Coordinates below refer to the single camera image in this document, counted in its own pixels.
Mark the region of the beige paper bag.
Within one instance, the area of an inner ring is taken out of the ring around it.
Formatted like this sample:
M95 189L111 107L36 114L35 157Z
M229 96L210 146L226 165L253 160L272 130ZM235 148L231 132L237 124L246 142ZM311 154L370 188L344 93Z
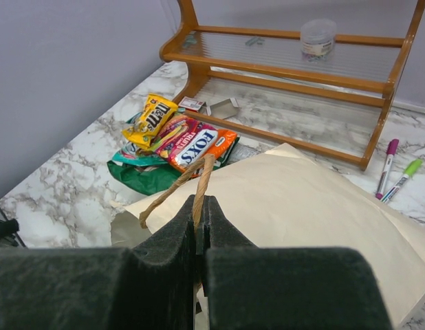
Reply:
M204 288L207 196L258 248L351 248L370 264L392 327L425 303L425 230L291 146L278 146L127 206L151 236L185 201L195 234L195 295Z

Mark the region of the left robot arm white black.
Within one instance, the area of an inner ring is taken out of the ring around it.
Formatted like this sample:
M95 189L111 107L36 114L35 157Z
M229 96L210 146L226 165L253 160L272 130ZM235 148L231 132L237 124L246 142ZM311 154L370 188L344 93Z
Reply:
M8 219L0 207L0 248L26 248L19 235L19 223L16 219Z

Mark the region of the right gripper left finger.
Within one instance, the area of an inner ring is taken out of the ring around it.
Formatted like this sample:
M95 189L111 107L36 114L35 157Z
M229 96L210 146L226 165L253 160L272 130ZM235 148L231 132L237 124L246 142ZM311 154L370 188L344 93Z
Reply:
M0 247L0 329L193 329L193 202L134 248Z

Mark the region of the orange Fox's fruits packet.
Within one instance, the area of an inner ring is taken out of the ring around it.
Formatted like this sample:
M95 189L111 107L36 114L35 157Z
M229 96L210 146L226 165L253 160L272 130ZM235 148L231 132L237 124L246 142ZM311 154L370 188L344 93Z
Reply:
M239 135L234 131L216 129L205 122L177 114L162 127L151 150L183 173L206 154L214 156L215 168L222 167L238 141Z

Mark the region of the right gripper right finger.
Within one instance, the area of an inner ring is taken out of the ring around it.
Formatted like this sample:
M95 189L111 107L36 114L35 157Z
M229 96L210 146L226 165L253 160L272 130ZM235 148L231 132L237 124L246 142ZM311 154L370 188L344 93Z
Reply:
M347 247L260 248L204 200L211 329L390 329L370 264Z

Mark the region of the yellow M&M's packet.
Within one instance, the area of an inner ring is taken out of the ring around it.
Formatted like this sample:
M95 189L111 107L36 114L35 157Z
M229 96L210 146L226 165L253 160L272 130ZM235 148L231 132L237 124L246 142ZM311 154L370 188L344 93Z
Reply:
M132 125L122 131L122 135L141 149L148 149L177 109L174 102L150 93L140 116L135 117Z

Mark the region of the green snack packet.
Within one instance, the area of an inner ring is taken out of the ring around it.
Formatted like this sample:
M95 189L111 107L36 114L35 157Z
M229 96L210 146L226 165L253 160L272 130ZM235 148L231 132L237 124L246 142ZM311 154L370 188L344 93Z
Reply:
M107 168L115 180L146 196L168 189L182 175L156 155L141 157L138 164L112 158L107 162Z

